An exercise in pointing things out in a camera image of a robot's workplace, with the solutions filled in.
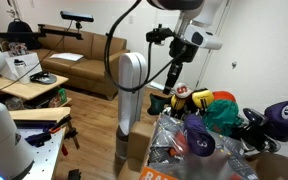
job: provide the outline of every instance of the cable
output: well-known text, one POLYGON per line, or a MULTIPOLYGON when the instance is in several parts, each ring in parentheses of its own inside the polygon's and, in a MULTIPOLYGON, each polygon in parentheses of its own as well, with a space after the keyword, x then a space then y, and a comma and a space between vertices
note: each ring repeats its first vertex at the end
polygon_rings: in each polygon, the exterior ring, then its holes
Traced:
POLYGON ((123 90, 123 91, 127 91, 127 92, 135 92, 140 90, 141 88, 143 88, 145 85, 147 85, 148 83, 150 83, 151 81, 153 81, 158 75, 160 75, 170 64, 172 64, 174 61, 176 61, 179 57, 181 57, 181 55, 183 55, 186 51, 186 46, 183 47, 181 53, 179 53, 175 58, 173 58, 170 62, 168 62, 158 73, 156 73, 151 79, 149 79, 150 76, 150 69, 151 69, 151 46, 152 43, 150 42, 149 44, 149 52, 148 52, 148 73, 147 76, 144 80, 144 82, 136 87, 132 87, 132 88, 128 88, 128 87, 123 87, 121 86, 119 83, 115 82, 112 74, 111 74, 111 70, 110 70, 110 64, 109 64, 109 50, 110 50, 110 45, 111 45, 111 41, 113 38, 113 34, 114 31, 116 29, 116 27, 118 26, 118 24, 133 10, 135 9, 139 3, 141 2, 141 0, 137 0, 133 6, 127 10, 120 18, 118 18, 115 23, 113 24, 113 26, 110 29, 109 34, 107 34, 107 40, 106 40, 106 45, 105 45, 105 51, 104 51, 104 65, 105 65, 105 73, 107 74, 107 76, 109 77, 109 79, 114 83, 114 85, 123 90))
MULTIPOLYGON (((71 20, 71 23, 70 23, 69 27, 66 29, 66 32, 69 31, 69 29, 71 28, 72 22, 73 22, 73 20, 71 20)), ((3 90, 3 89, 5 89, 5 88, 10 87, 10 86, 13 85, 13 84, 15 84, 16 82, 18 82, 19 80, 21 80, 24 76, 26 76, 28 73, 30 73, 31 71, 33 71, 33 69, 35 69, 38 65, 40 65, 41 62, 43 62, 43 61, 45 60, 45 58, 62 42, 62 40, 64 39, 64 37, 65 37, 65 36, 63 35, 63 37, 59 40, 59 42, 42 58, 42 60, 39 61, 39 63, 37 63, 34 67, 32 67, 32 69, 30 69, 29 71, 27 71, 23 76, 19 77, 17 80, 15 80, 14 82, 12 82, 11 84, 2 87, 2 88, 0 89, 0 91, 3 90)))

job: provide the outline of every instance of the brown couch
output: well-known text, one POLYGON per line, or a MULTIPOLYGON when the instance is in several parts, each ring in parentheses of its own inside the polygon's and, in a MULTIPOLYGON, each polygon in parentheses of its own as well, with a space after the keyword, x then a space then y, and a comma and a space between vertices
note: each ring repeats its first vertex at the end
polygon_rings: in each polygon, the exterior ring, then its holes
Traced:
MULTIPOLYGON (((65 28, 45 25, 45 28, 64 30, 65 28)), ((39 38, 43 44, 42 49, 33 50, 37 53, 44 71, 48 71, 60 76, 67 77, 65 83, 73 87, 84 89, 90 92, 105 95, 108 100, 112 100, 117 94, 117 88, 104 73, 104 48, 106 36, 92 32, 80 31, 83 40, 75 37, 65 36, 63 41, 56 46, 62 36, 47 34, 46 37, 39 38), (70 52, 84 55, 83 58, 74 62, 64 59, 49 58, 51 55, 62 52, 70 52)), ((110 68, 114 79, 118 80, 118 61, 123 53, 129 52, 126 49, 126 39, 114 37, 110 48, 110 68)))
MULTIPOLYGON (((135 180, 147 162, 148 148, 151 143, 154 126, 136 122, 131 129, 128 141, 127 160, 124 163, 118 180, 135 180)), ((256 171, 260 180, 288 180, 288 157, 259 153, 248 156, 246 162, 256 171)))

